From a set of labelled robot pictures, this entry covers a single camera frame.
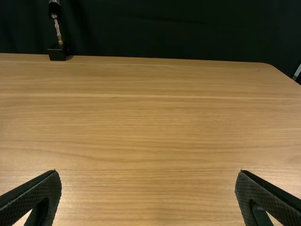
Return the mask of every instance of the black backdrop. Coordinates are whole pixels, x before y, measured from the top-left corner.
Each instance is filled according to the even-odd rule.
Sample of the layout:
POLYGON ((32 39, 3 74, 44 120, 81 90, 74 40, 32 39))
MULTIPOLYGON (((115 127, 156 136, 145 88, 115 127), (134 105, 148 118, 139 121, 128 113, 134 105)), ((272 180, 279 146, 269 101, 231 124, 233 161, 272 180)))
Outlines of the black backdrop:
MULTIPOLYGON (((76 55, 252 61, 292 77, 301 63, 300 0, 61 0, 76 55)), ((0 52, 46 54, 47 0, 7 0, 0 52)))

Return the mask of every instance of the black stand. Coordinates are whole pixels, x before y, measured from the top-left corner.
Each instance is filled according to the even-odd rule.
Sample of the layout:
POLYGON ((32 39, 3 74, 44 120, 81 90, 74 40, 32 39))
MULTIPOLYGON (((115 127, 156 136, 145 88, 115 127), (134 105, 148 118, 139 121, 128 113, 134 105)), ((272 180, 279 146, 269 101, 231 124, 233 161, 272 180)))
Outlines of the black stand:
POLYGON ((65 43, 62 45, 55 43, 48 49, 49 59, 54 61, 66 61, 68 52, 69 49, 65 43))

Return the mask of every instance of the wooden table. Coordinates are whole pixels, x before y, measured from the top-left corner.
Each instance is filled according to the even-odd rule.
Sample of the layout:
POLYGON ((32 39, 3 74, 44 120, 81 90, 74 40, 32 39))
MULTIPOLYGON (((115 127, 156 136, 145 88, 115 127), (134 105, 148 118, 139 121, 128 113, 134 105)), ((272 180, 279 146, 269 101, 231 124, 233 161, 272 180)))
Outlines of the wooden table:
POLYGON ((0 54, 0 193, 55 168, 55 226, 243 226, 241 169, 301 197, 300 114, 267 64, 0 54))

